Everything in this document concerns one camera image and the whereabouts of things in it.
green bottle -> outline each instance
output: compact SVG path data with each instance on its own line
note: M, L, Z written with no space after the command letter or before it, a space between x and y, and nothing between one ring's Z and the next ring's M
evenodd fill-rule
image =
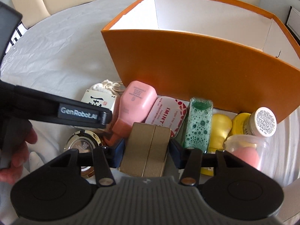
M193 97L185 132L184 148L198 148L207 151L212 129L213 103L210 100Z

ribbed gray plastic base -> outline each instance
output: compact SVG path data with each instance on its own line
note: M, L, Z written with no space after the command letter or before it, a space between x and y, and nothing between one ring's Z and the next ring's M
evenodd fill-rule
M211 209L199 191L174 182L172 177L122 178L120 184L97 190L77 214L53 222L24 218L14 225L280 225L275 217L240 221Z

pink bottle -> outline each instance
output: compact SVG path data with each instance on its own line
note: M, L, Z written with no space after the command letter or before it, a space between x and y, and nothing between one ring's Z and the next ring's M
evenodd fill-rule
M139 81L132 81L120 99L119 117L112 128L113 135L105 142L113 146L120 138L128 138L134 122L142 122L148 116L157 99L155 89Z

gold compact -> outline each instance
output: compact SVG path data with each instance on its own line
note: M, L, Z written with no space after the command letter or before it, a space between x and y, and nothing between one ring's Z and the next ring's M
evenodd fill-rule
M92 152L97 146L102 146L103 141L92 131L80 130L74 133L68 140L64 147L64 152L69 149L78 149L79 153ZM82 166L81 176L85 179L94 175L94 168L92 166Z

metal screw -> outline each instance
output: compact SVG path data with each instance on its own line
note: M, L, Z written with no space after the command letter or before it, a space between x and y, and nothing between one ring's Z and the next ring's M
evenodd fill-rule
M193 178L183 178L181 183L187 186L193 186L196 184L196 180Z
M113 180L111 178L102 178L99 180L99 183L102 186L110 186L113 184Z

